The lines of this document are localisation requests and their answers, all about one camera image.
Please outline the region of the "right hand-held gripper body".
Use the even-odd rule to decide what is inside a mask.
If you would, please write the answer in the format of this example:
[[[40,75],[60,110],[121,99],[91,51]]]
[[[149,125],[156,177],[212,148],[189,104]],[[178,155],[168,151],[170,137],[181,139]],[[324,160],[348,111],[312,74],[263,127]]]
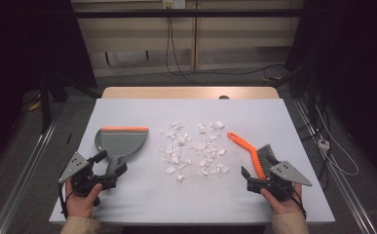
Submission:
[[[289,162],[282,161],[268,170],[266,179],[251,177],[246,173],[247,186],[250,192],[260,193],[262,188],[268,190],[278,201],[283,202],[291,198],[293,183],[297,182],[306,186],[313,184]]]

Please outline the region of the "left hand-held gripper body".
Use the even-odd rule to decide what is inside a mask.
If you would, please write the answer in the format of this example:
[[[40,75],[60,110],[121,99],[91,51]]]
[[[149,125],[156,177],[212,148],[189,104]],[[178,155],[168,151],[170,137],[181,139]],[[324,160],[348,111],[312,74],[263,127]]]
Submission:
[[[93,157],[85,159],[79,152],[75,152],[58,182],[64,183],[70,178],[74,191],[82,196],[87,196],[98,183],[102,185],[103,190],[114,188],[118,180],[115,172],[113,174],[96,175],[93,167],[97,163],[93,161]]]

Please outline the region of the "orange-handled grey brush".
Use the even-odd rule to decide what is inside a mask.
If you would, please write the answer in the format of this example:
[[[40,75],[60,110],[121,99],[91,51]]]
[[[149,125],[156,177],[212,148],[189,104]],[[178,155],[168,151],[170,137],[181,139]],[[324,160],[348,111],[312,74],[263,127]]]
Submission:
[[[252,165],[258,178],[266,180],[270,176],[270,169],[273,167],[267,160],[268,154],[274,154],[271,145],[266,144],[256,149],[253,145],[234,133],[229,132],[227,137],[250,154]]]

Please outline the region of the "grey dustpan with orange edge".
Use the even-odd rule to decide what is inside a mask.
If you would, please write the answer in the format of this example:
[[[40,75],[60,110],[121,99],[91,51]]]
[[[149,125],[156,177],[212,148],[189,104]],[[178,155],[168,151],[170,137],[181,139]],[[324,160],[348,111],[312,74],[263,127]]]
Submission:
[[[107,152],[109,163],[107,174],[113,174],[121,163],[121,158],[132,155],[147,138],[147,127],[102,127],[94,138],[98,151]]]

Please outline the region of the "pile of white paper scraps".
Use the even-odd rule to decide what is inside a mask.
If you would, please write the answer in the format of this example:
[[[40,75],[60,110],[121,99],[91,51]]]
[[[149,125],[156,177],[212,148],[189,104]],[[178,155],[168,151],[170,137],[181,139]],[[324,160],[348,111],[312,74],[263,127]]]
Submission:
[[[201,177],[222,176],[230,168],[221,163],[221,158],[227,153],[224,147],[217,147],[215,142],[222,138],[225,124],[222,121],[211,122],[208,125],[199,123],[195,126],[195,136],[184,132],[181,120],[174,121],[160,134],[169,139],[167,146],[160,146],[158,153],[169,165],[164,170],[167,175],[174,176],[178,182],[184,181],[193,168]]]

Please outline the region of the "person's left hand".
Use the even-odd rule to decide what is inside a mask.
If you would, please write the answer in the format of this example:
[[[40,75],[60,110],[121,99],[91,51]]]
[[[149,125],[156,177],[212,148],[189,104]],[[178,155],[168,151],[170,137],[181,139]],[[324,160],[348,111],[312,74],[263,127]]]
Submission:
[[[100,183],[96,184],[86,197],[77,195],[71,185],[70,180],[65,183],[65,192],[68,195],[66,199],[66,208],[69,216],[78,216],[83,218],[92,218],[94,210],[94,201],[102,190]]]

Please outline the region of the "person's right hand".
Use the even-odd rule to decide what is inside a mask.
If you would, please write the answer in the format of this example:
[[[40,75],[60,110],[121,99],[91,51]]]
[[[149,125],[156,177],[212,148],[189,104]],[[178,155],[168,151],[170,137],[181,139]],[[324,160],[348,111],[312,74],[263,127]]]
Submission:
[[[260,194],[270,204],[276,215],[285,215],[302,211],[302,186],[295,183],[292,197],[284,202],[279,202],[267,189],[261,188]]]

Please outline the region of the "white table mat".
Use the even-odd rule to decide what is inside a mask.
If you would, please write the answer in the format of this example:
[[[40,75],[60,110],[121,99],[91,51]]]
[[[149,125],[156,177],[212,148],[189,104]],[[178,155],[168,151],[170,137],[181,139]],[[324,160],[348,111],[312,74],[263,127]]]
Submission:
[[[169,165],[158,153],[169,139],[160,134],[181,120],[193,137],[195,126],[222,121],[222,138],[215,142],[227,153],[221,158],[230,168],[222,176],[201,177],[196,169],[178,182],[164,170]],[[144,144],[126,157],[127,172],[116,188],[100,195],[94,217],[125,225],[236,225],[266,223],[272,210],[261,195],[249,192],[241,167],[253,169],[249,153],[227,137],[229,132],[255,147],[270,144],[281,161],[291,163],[313,185],[304,188],[303,204],[311,224],[327,223],[334,215],[324,197],[313,167],[280,98],[269,99],[124,99],[96,102],[79,153],[95,155],[94,137],[102,127],[148,128]]]

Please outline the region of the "black metal stand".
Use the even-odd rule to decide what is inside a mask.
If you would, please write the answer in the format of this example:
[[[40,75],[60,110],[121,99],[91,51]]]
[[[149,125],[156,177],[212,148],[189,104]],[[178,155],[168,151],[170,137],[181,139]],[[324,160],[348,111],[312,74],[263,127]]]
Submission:
[[[42,106],[42,131],[44,134],[51,125],[52,116],[49,102],[49,90],[46,81],[46,75],[43,75],[40,80],[40,99]]]

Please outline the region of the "black curtain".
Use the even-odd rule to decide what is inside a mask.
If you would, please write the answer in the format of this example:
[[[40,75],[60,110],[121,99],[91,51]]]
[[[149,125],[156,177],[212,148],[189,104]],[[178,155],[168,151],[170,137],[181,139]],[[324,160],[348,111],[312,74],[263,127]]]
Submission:
[[[314,52],[316,71],[348,132],[377,169],[377,0],[303,0],[285,67]]]
[[[69,86],[94,88],[73,0],[0,0],[0,151],[23,95],[45,87],[58,102]]]

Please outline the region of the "aluminium floor rail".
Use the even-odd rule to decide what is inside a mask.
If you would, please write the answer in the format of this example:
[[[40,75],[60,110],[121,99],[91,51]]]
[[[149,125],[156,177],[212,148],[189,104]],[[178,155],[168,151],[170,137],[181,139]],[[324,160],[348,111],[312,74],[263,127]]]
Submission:
[[[311,139],[314,141],[315,145],[318,147],[318,140],[325,139],[329,142],[330,148],[328,150],[320,151],[320,156],[323,160],[326,161],[326,165],[329,173],[332,175],[340,193],[343,196],[352,216],[357,223],[361,234],[377,234],[377,230],[366,211],[364,205],[360,201],[357,193],[355,192],[352,185],[349,183],[350,177],[357,177],[359,174],[359,167],[357,162],[354,160],[352,155],[339,143],[339,141],[333,136],[330,132],[329,127],[326,124],[326,121],[321,115],[320,109],[315,106],[315,116],[320,118],[321,125],[325,130],[325,134],[322,131],[315,127],[313,122],[309,120],[309,108],[306,106],[304,101],[298,98],[295,102],[296,107],[299,110],[301,118],[307,126],[309,133],[311,134]],[[344,158],[347,158],[354,166],[354,171],[349,172],[347,169],[344,169],[336,160],[332,149],[338,149],[344,154]]]
[[[27,186],[32,180],[37,166],[53,136],[57,120],[53,120],[44,133],[42,133],[30,154],[28,161],[19,176],[16,185],[0,211],[0,234],[7,234],[13,218],[21,204]]]

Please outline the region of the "white wall outlet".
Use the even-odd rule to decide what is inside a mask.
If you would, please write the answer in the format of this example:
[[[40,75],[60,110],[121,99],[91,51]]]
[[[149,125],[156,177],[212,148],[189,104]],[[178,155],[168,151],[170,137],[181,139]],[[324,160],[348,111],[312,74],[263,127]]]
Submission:
[[[185,0],[163,0],[164,9],[182,10],[186,8]]]

